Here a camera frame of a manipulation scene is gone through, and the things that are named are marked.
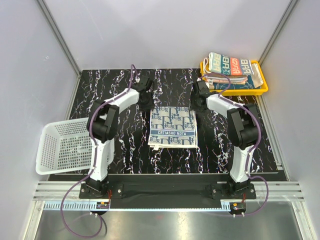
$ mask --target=black clamp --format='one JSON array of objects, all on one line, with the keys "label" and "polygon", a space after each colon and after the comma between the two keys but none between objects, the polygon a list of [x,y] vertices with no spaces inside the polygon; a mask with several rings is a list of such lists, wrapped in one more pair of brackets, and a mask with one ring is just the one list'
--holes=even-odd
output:
[{"label": "black clamp", "polygon": [[149,91],[152,84],[153,80],[147,76],[142,76],[139,82],[132,85],[132,89],[139,93],[138,105],[140,110],[150,110],[155,107],[153,94]]},{"label": "black clamp", "polygon": [[[90,122],[94,115],[94,112],[97,108],[102,105],[104,101],[96,100],[93,102],[89,119],[86,124],[86,129],[89,131]],[[95,139],[99,139],[102,143],[105,143],[107,140],[113,139],[118,130],[118,119],[119,119],[119,107],[117,105],[105,105],[102,109],[99,110],[98,114],[95,116],[92,123],[92,134]]]},{"label": "black clamp", "polygon": [[[244,105],[257,119],[260,124],[256,106],[252,103]],[[227,115],[227,133],[232,144],[241,150],[256,144],[258,140],[258,127],[255,121],[242,108],[232,108],[226,111]]]},{"label": "black clamp", "polygon": [[204,80],[194,81],[190,96],[190,109],[201,113],[206,111],[208,109],[207,98],[214,94],[217,92],[210,92]]}]

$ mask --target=folded towel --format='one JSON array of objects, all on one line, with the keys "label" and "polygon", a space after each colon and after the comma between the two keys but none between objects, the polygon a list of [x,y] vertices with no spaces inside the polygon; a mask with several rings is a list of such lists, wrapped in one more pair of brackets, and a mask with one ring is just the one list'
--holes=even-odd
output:
[{"label": "folded towel", "polygon": [[197,121],[187,107],[157,106],[150,114],[148,145],[159,148],[197,148]]},{"label": "folded towel", "polygon": [[209,71],[230,76],[254,74],[250,60],[228,57],[215,52],[209,53]]},{"label": "folded towel", "polygon": [[[223,80],[224,83],[228,83],[228,79],[220,74],[215,72],[211,72],[209,70],[209,58],[205,57],[203,60],[203,72],[204,74],[210,74],[210,76],[206,76],[207,79],[216,79],[216,80]],[[243,82],[244,80],[248,80],[247,76],[228,76],[231,80],[231,83],[237,84],[238,82]]]},{"label": "folded towel", "polygon": [[[260,89],[260,87],[255,87],[253,79],[253,76],[248,76],[248,81],[245,82],[245,84],[231,84],[230,90],[235,89]],[[210,90],[223,90],[228,87],[228,83],[216,83],[214,82],[212,85],[209,85]]]},{"label": "folded towel", "polygon": [[[209,58],[206,57],[203,60],[203,66],[202,69],[204,71],[204,74],[211,74],[210,76],[206,76],[205,80],[212,85],[213,83],[220,83],[220,84],[228,84],[229,81],[226,77],[223,77],[219,74],[215,75],[215,72],[210,72],[209,71]],[[230,76],[229,77],[230,81],[232,84],[241,84],[244,85],[246,84],[248,77],[247,76]]]},{"label": "folded towel", "polygon": [[252,81],[255,88],[260,87],[262,84],[264,84],[264,81],[261,77],[258,64],[254,63],[252,64],[252,69],[254,74],[252,75]]}]

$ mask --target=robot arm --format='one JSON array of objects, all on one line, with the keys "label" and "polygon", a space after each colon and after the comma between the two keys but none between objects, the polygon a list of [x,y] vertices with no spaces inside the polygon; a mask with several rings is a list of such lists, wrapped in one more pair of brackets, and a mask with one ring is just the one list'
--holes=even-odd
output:
[{"label": "robot arm", "polygon": [[118,130],[119,114],[134,104],[138,104],[141,110],[154,107],[152,92],[149,91],[152,83],[153,81],[149,78],[141,77],[139,83],[132,85],[129,90],[126,88],[117,97],[104,101],[98,99],[93,102],[86,126],[87,130],[89,130],[90,122],[97,108],[105,102],[110,102],[110,104],[99,110],[92,123],[92,134],[97,143],[97,155],[95,156],[95,151],[93,150],[89,170],[90,172],[93,170],[93,173],[86,181],[87,186],[91,189],[104,192],[103,182],[106,182],[108,176],[108,166],[114,160],[114,137]]},{"label": "robot arm", "polygon": [[[250,148],[258,139],[258,128],[252,118],[241,108],[234,105],[231,100],[224,100],[217,92],[210,92],[203,80],[192,85],[191,109],[203,112],[207,109],[216,111],[227,119],[227,133],[234,145],[233,164],[229,173],[228,192],[232,195],[236,191],[245,189],[250,184],[250,166],[253,152]],[[240,104],[247,108],[258,120],[257,109],[253,104]]]}]

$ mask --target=white laundry basket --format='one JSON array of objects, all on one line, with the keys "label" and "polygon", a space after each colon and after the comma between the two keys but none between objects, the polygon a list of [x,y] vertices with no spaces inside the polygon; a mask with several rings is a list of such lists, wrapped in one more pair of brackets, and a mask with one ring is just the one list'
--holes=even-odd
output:
[{"label": "white laundry basket", "polygon": [[89,169],[92,143],[88,118],[47,124],[40,137],[36,172],[40,175]]}]

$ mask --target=gray wall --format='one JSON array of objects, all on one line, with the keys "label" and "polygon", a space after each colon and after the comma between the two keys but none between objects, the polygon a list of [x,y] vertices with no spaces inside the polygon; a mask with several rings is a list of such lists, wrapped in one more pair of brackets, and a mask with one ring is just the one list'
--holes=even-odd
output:
[{"label": "gray wall", "polygon": [[76,75],[35,0],[0,0],[0,235],[21,239],[42,128],[64,119]]},{"label": "gray wall", "polygon": [[264,94],[284,160],[320,237],[320,1],[299,1],[263,63]]},{"label": "gray wall", "polygon": [[289,0],[45,0],[81,69],[258,60]]}]

